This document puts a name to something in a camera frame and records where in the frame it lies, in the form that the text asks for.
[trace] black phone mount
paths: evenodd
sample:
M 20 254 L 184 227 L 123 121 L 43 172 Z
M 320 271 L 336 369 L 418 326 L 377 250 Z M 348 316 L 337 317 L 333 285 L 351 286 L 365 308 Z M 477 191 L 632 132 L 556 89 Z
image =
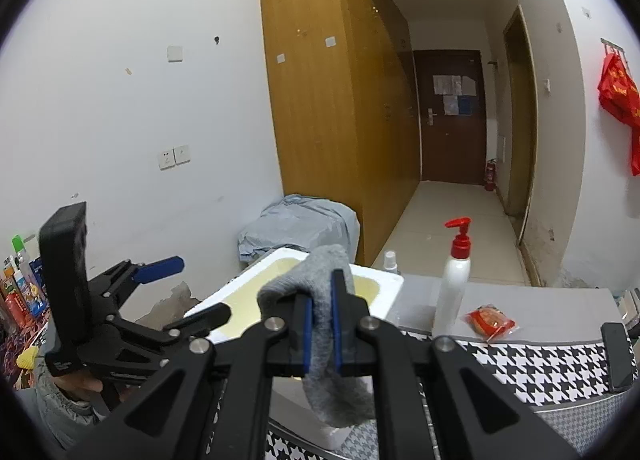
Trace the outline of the black phone mount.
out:
M 262 460 L 272 379 L 302 377 L 308 366 L 308 297 L 283 298 L 241 337 L 218 345 L 205 336 L 228 321 L 223 304 L 161 332 L 124 321 L 118 309 L 138 284 L 182 266 L 179 259 L 151 266 L 122 262 L 87 282 L 85 213 L 84 203 L 62 208 L 40 233 L 58 326 L 47 364 L 53 375 L 87 367 L 107 383 L 125 380 L 141 388 L 123 404 L 112 399 L 114 411 L 68 458 Z M 577 457 L 452 338 L 407 339 L 347 293 L 341 270 L 327 274 L 336 369 L 346 377 L 373 377 L 382 460 L 435 458 L 418 379 L 444 460 Z

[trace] red plastic bag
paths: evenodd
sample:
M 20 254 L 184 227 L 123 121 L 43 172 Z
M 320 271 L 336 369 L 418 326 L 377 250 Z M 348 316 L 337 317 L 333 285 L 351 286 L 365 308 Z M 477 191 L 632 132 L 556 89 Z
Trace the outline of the red plastic bag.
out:
M 640 129 L 631 131 L 631 173 L 635 177 L 640 175 Z
M 625 125 L 640 128 L 640 95 L 617 52 L 607 51 L 598 90 L 604 110 Z
M 473 312 L 466 314 L 465 320 L 487 342 L 518 329 L 513 319 L 509 319 L 493 305 L 478 307 Z

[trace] white wall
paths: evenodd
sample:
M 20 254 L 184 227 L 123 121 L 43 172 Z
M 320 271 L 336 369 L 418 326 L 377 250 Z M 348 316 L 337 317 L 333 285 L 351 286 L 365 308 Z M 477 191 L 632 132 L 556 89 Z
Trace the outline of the white wall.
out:
M 498 133 L 506 138 L 507 155 L 511 153 L 511 96 L 502 33 L 518 4 L 529 34 L 538 97 L 536 169 L 524 242 L 542 280 L 551 285 L 561 268 L 580 195 L 585 88 L 564 0 L 495 0 L 488 31 L 498 59 Z M 545 79 L 550 79 L 551 94 L 543 89 Z M 508 157 L 498 166 L 498 187 L 504 195 L 509 174 Z
M 618 293 L 640 272 L 640 177 L 629 169 L 630 128 L 598 103 L 601 38 L 625 49 L 640 79 L 640 42 L 613 0 L 564 0 L 584 77 L 586 154 L 574 230 L 559 285 L 608 287 Z
M 488 64 L 493 57 L 484 22 L 482 20 L 423 20 L 410 22 L 409 30 L 414 50 L 480 51 L 486 101 L 486 158 L 495 159 L 497 155 L 495 70 Z
M 0 52 L 0 112 L 6 177 L 20 170 L 2 192 L 2 256 L 84 200 L 90 277 L 185 259 L 139 288 L 129 318 L 182 280 L 202 299 L 236 275 L 236 234 L 282 194 L 259 0 L 31 0 Z M 191 163 L 160 171 L 156 154 L 184 144 Z

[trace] blue gripper pad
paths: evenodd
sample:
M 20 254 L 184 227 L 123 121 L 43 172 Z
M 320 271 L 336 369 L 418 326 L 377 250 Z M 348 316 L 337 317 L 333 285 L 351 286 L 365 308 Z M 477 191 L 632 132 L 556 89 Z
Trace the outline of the blue gripper pad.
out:
M 311 298 L 306 300 L 305 307 L 305 348 L 303 355 L 303 364 L 305 369 L 305 374 L 309 373 L 309 366 L 311 364 L 311 332 L 313 329 L 314 323 L 314 302 Z
M 331 279 L 331 321 L 334 328 L 334 364 L 335 371 L 340 374 L 342 369 L 342 332 L 340 329 L 340 315 L 338 314 L 338 300 L 335 295 L 334 278 Z

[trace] wooden wardrobe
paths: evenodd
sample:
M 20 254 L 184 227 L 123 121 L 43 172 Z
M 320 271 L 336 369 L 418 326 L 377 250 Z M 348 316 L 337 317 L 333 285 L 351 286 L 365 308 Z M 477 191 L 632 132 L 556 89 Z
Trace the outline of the wooden wardrobe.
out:
M 286 195 L 342 202 L 371 265 L 420 180 L 409 29 L 392 0 L 261 0 Z

